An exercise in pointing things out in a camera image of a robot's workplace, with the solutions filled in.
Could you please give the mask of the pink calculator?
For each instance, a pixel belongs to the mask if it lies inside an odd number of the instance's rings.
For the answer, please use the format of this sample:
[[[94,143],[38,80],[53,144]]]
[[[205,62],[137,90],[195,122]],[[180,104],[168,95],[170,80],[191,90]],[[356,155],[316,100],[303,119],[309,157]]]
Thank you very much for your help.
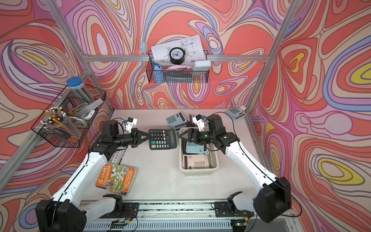
[[[185,170],[208,169],[208,157],[206,154],[183,155],[182,168]]]

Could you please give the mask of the cream plastic storage box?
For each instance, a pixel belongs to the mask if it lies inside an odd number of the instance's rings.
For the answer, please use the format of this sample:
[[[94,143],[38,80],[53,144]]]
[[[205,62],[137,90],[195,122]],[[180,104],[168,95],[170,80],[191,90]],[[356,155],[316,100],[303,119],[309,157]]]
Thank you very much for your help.
[[[179,138],[179,169],[185,176],[211,175],[219,168],[213,144],[197,145]]]

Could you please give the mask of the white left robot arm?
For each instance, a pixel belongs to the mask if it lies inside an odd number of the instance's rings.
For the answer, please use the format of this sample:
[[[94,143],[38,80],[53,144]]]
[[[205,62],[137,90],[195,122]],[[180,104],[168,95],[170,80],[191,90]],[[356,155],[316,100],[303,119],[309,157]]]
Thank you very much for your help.
[[[124,212],[122,197],[118,194],[106,194],[84,207],[80,207],[80,203],[118,147],[136,148],[146,140],[148,133],[137,128],[127,134],[102,133],[62,188],[51,199],[37,204],[35,212],[40,231],[82,232],[87,224],[106,214]]]

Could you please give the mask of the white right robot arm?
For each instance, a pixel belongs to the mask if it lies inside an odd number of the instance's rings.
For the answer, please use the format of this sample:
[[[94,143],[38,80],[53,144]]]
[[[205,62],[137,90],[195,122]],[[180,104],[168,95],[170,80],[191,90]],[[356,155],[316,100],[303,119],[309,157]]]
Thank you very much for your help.
[[[186,128],[179,132],[179,138],[199,145],[214,145],[233,160],[253,183],[255,195],[238,191],[227,198],[230,211],[255,212],[265,223],[270,223],[291,208],[290,182],[266,169],[247,151],[236,134],[225,132],[224,128],[211,131]]]

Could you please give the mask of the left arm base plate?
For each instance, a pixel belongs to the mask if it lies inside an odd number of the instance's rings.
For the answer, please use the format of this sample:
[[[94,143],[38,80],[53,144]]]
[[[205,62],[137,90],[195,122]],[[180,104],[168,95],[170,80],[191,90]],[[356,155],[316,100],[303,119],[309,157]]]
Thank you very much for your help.
[[[138,215],[139,203],[123,203],[122,206],[115,209],[113,212],[105,214],[100,219],[108,218],[131,218]]]

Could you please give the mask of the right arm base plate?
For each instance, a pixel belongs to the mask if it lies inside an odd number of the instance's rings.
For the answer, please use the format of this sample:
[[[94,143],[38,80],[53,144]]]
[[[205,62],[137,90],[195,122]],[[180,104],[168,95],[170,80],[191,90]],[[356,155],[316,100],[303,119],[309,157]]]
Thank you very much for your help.
[[[211,208],[214,210],[217,218],[235,217],[250,219],[255,215],[254,212],[240,211],[228,202],[214,202],[211,204]]]

